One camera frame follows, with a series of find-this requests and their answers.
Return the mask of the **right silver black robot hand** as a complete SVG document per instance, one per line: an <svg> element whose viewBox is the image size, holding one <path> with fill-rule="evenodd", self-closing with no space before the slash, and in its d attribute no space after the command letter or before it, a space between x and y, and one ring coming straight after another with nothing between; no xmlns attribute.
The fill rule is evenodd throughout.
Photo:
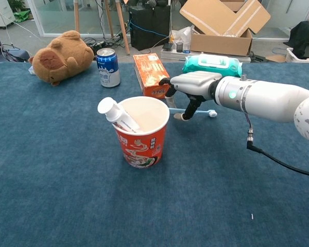
<svg viewBox="0 0 309 247"><path fill-rule="evenodd" d="M163 78L159 81L159 85L169 86L165 93L165 99L169 108L174 109L174 118L188 121L203 102L214 99L215 86L222 78L223 76L220 73L195 71L171 78ZM190 100L183 113L176 110L174 94L177 91L184 93Z"/></svg>

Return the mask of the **light blue toothbrush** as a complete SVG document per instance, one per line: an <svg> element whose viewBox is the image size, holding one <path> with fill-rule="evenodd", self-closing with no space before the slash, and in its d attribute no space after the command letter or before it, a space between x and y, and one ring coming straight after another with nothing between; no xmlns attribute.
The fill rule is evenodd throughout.
<svg viewBox="0 0 309 247"><path fill-rule="evenodd" d="M169 111L171 114L177 114L177 113L183 114L185 112L185 109L169 108ZM209 116L210 118L214 118L217 116L217 112L215 110L207 110L207 111L196 110L194 115L196 114L204 114L206 116Z"/></svg>

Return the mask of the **red paper noodle cup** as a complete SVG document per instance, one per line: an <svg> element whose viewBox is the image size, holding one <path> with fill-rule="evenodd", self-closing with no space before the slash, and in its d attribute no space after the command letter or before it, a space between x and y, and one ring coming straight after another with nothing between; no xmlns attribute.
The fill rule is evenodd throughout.
<svg viewBox="0 0 309 247"><path fill-rule="evenodd" d="M127 163L136 168L150 167L160 160L169 108L163 101L146 96L131 97L118 103L141 127L142 133L126 132L114 126Z"/></svg>

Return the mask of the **white toothpaste tube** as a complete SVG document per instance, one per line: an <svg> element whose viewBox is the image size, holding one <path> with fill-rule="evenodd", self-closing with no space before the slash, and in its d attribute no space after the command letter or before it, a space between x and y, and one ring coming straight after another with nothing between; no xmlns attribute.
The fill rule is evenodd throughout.
<svg viewBox="0 0 309 247"><path fill-rule="evenodd" d="M100 114L104 114L107 121L116 127L127 132L143 133L139 124L113 98L106 97L102 99L97 106L97 110Z"/></svg>

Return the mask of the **white plastic bag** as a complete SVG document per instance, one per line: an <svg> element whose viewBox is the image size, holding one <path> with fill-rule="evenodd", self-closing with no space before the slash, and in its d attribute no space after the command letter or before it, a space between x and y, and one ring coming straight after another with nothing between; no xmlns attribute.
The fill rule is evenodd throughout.
<svg viewBox="0 0 309 247"><path fill-rule="evenodd" d="M177 43L183 43L182 50L190 50L191 46L191 26L184 27L180 30L172 30L170 41L173 43L173 48L177 49Z"/></svg>

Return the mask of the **black computer tower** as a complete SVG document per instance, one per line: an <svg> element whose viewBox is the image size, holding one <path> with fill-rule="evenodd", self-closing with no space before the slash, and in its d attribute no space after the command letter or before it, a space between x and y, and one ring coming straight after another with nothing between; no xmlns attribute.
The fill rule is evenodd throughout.
<svg viewBox="0 0 309 247"><path fill-rule="evenodd" d="M168 42L170 6L130 6L128 12L132 47L144 50Z"/></svg>

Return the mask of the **flat cardboard piece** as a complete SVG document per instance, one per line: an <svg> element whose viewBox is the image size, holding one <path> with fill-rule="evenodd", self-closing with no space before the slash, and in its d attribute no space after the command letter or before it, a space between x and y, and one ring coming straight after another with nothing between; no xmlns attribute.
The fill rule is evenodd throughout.
<svg viewBox="0 0 309 247"><path fill-rule="evenodd" d="M271 55L267 56L266 59L270 62L284 63L286 62L286 55Z"/></svg>

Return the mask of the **blue white drink can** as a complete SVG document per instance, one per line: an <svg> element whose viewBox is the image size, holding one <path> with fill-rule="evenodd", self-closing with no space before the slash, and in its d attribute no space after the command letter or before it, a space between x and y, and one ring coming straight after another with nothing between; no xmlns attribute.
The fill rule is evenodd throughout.
<svg viewBox="0 0 309 247"><path fill-rule="evenodd" d="M102 48L96 52L100 84L103 87L115 87L121 82L118 59L114 49Z"/></svg>

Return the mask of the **wooden stand leg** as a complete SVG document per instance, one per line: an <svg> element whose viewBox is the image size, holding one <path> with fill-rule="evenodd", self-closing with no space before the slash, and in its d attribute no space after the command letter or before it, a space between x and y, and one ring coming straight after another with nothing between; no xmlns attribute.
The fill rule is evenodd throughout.
<svg viewBox="0 0 309 247"><path fill-rule="evenodd" d="M75 30L77 32L80 31L80 25L79 25L79 4L78 0L73 0L74 2L74 20L75 20Z"/></svg>
<svg viewBox="0 0 309 247"><path fill-rule="evenodd" d="M105 10L106 10L106 15L107 15L110 35L111 35L111 38L113 38L114 37L114 33L113 33L112 20L111 20L110 8L109 8L109 1L108 0L104 0L104 3L105 3Z"/></svg>
<svg viewBox="0 0 309 247"><path fill-rule="evenodd" d="M124 44L125 44L126 55L130 55L130 49L129 49L128 39L127 39L127 34L126 34L126 28L125 28L125 23L124 23L124 19L123 19L122 8L121 8L121 0L115 0L115 5L116 5L118 19L119 19L119 23L120 23L120 27L121 27L121 31L122 31L122 35L123 35L123 40L124 40Z"/></svg>

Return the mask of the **black cloth cover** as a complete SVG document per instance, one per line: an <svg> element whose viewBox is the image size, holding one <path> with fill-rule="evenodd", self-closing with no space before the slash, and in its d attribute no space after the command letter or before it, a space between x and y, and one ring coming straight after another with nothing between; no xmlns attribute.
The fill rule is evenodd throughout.
<svg viewBox="0 0 309 247"><path fill-rule="evenodd" d="M293 49L298 59L309 58L309 21L300 22L290 31L287 46Z"/></svg>

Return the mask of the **blue felt table mat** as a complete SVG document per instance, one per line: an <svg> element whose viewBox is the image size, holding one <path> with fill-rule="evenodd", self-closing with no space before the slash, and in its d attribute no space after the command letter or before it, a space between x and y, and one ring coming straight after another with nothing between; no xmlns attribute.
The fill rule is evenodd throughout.
<svg viewBox="0 0 309 247"><path fill-rule="evenodd" d="M248 150L243 113L171 118L137 169L97 111L141 95L133 64L113 89L96 64L54 87L28 69L0 63L0 247L309 247L309 177Z"/></svg>

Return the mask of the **dark blue machine body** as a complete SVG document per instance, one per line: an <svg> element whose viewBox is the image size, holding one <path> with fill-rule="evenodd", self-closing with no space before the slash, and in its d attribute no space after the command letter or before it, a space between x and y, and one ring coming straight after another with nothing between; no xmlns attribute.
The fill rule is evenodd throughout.
<svg viewBox="0 0 309 247"><path fill-rule="evenodd" d="M0 62L28 62L30 58L26 50L0 41Z"/></svg>

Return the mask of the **green bag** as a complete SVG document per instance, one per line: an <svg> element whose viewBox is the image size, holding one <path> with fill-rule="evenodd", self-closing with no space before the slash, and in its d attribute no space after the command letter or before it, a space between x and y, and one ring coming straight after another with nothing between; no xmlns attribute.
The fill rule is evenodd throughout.
<svg viewBox="0 0 309 247"><path fill-rule="evenodd" d="M14 12L15 22L21 23L29 19L30 9Z"/></svg>

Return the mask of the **silver aluminium rail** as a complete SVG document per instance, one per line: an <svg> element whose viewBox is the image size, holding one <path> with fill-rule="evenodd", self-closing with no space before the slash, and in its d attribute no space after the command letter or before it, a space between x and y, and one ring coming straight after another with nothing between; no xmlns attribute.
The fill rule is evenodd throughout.
<svg viewBox="0 0 309 247"><path fill-rule="evenodd" d="M185 61L187 56L197 56L202 54L202 52L190 52L190 53L183 53L183 52L177 52L175 49L171 51L166 51L164 49L161 49L160 51L160 57L161 59L169 59L169 60L178 60L178 61ZM227 56L229 58L236 58L240 62L243 63L250 63L251 58L249 56L243 57L243 56L232 56L232 55L221 55L221 56Z"/></svg>

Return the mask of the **black flat bracket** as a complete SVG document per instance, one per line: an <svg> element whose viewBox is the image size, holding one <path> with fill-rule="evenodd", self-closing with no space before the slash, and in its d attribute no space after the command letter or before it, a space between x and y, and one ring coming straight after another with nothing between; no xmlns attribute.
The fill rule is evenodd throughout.
<svg viewBox="0 0 309 247"><path fill-rule="evenodd" d="M249 54L251 63L266 63L268 60L260 55L256 55L253 51L250 52Z"/></svg>

